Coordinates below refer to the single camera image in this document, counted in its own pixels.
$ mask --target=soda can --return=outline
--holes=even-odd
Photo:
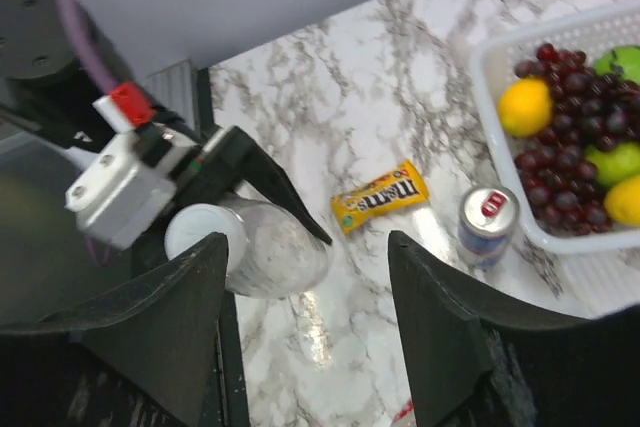
[[[494,267],[513,236],[520,204],[502,186],[478,186],[462,198],[458,224],[458,255],[469,265]]]

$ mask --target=green fruit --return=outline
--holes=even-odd
[[[615,47],[593,64],[598,75],[613,72],[624,80],[640,83],[640,46]]]
[[[620,144],[611,152],[600,152],[595,147],[589,147],[586,159],[596,164],[596,180],[606,188],[640,174],[640,145],[635,142]]]

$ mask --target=yellow fruit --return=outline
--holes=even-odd
[[[623,224],[640,226],[640,175],[620,182],[604,199],[609,216]]]
[[[522,79],[502,94],[498,117],[505,132],[531,137],[551,122],[553,101],[541,79]]]

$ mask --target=marble countertop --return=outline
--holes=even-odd
[[[524,24],[617,1],[372,0],[211,68],[216,121],[252,135],[335,239],[316,289],[237,298],[252,425],[390,424],[410,394],[387,235],[403,230],[465,269],[452,248],[458,202],[497,178],[470,94],[470,53]],[[330,198],[405,158],[424,175],[430,202],[345,238]],[[520,239],[494,271],[470,273],[580,316],[640,299],[640,251],[562,258]]]

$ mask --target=white bottle cap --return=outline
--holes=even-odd
[[[229,261],[227,273],[235,269],[247,250],[247,234],[235,212],[210,204],[194,204],[171,219],[164,235],[164,249],[169,260],[197,244],[207,235],[219,232],[227,236]]]

